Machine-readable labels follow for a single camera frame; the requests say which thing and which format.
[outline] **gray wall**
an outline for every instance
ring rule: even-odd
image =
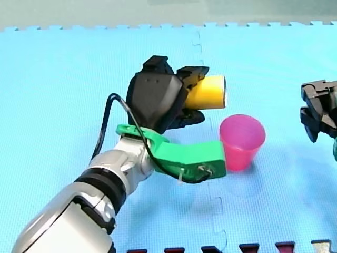
[[[0,0],[0,29],[336,20],[337,0]]]

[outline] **black cable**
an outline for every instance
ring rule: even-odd
[[[106,106],[105,106],[105,110],[104,110],[104,115],[103,115],[103,121],[102,121],[102,126],[101,126],[101,131],[100,131],[100,135],[98,137],[98,141],[97,141],[97,144],[96,144],[96,147],[95,147],[95,150],[94,150],[94,153],[91,157],[91,160],[97,156],[100,151],[101,151],[101,148],[102,148],[102,145],[103,145],[103,142],[104,142],[104,137],[105,137],[105,132],[106,132],[106,128],[107,128],[107,123],[108,123],[108,120],[109,120],[109,116],[110,116],[110,110],[111,110],[111,106],[112,106],[112,102],[117,100],[120,105],[124,108],[124,110],[131,116],[136,128],[137,128],[137,131],[139,132],[141,138],[142,138],[142,141],[144,143],[144,146],[147,150],[147,153],[148,153],[148,156],[151,158],[151,160],[158,166],[158,168],[160,168],[163,172],[165,172],[166,174],[168,174],[169,176],[175,178],[175,179],[178,179],[179,180],[179,177],[175,174],[173,174],[172,172],[170,172],[169,170],[167,170],[160,162],[159,160],[153,156],[152,152],[151,152],[151,149],[149,148],[148,144],[147,144],[147,140],[144,136],[144,133],[143,131],[141,130],[141,127],[139,126],[134,114],[132,113],[131,109],[128,107],[128,105],[126,104],[126,102],[122,99],[121,96],[119,96],[118,94],[116,93],[112,93],[109,95],[109,97],[107,98],[106,100]],[[195,181],[191,181],[191,180],[183,180],[183,182],[185,183],[201,183],[205,180],[207,180],[209,177],[210,177],[210,173],[206,174],[205,176],[202,176],[200,179],[198,180],[195,180]]]

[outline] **green 3d-printed part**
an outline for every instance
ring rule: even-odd
[[[333,153],[333,156],[335,157],[335,160],[337,161],[337,138],[335,139],[335,142],[333,144],[332,153]]]
[[[169,143],[168,139],[159,133],[142,128],[144,136],[150,141],[151,152],[166,170],[181,176],[182,180],[193,181],[210,173],[209,179],[221,178],[226,175],[223,145],[220,141],[180,145]],[[117,134],[140,136],[137,128],[132,125],[118,125]]]

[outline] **pink cup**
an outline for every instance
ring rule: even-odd
[[[220,140],[224,145],[227,169],[248,168],[265,136],[264,127],[253,117],[236,114],[226,118],[220,125]]]

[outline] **yellow object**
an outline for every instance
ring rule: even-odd
[[[220,109],[227,106],[226,79],[222,75],[206,76],[189,91],[188,109]]]

